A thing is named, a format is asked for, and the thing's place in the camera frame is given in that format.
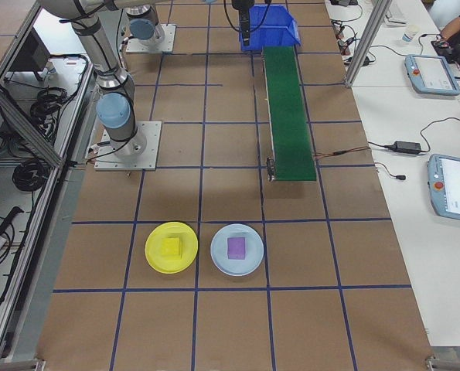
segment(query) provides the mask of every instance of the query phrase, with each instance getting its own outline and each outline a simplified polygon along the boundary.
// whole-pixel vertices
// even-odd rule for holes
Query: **paper cup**
[[[414,39],[415,35],[417,35],[419,30],[420,29],[417,25],[407,25],[407,27],[405,27],[405,33],[403,34],[403,37],[401,39],[406,43],[409,43]]]

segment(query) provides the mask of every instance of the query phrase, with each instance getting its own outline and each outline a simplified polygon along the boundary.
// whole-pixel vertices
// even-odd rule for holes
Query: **robotic arm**
[[[152,5],[165,0],[38,1],[45,10],[63,19],[62,22],[71,23],[97,74],[97,85],[102,94],[96,111],[109,134],[112,153],[118,161],[130,159],[128,161],[132,162],[132,158],[142,155],[147,142],[146,135],[138,130],[135,122],[135,84],[130,74],[119,64],[96,13],[100,10],[125,9],[132,35],[145,45],[156,44],[164,39],[164,32]],[[250,38],[249,10],[253,5],[254,0],[232,0],[232,6],[239,12],[244,45],[248,45]]]

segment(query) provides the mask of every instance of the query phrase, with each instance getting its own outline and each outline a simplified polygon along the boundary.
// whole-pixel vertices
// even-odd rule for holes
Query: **yellow cube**
[[[161,242],[161,256],[169,260],[182,259],[182,241],[178,237],[166,237]]]

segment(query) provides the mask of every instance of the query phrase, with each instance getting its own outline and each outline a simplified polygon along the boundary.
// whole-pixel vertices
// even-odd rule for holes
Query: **yellow plate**
[[[186,269],[196,258],[199,243],[195,232],[184,223],[158,226],[145,242],[145,258],[160,273],[173,274]]]

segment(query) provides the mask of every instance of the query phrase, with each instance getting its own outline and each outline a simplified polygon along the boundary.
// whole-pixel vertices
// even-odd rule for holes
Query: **purple cube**
[[[245,259],[245,237],[230,237],[227,238],[227,243],[228,259]]]

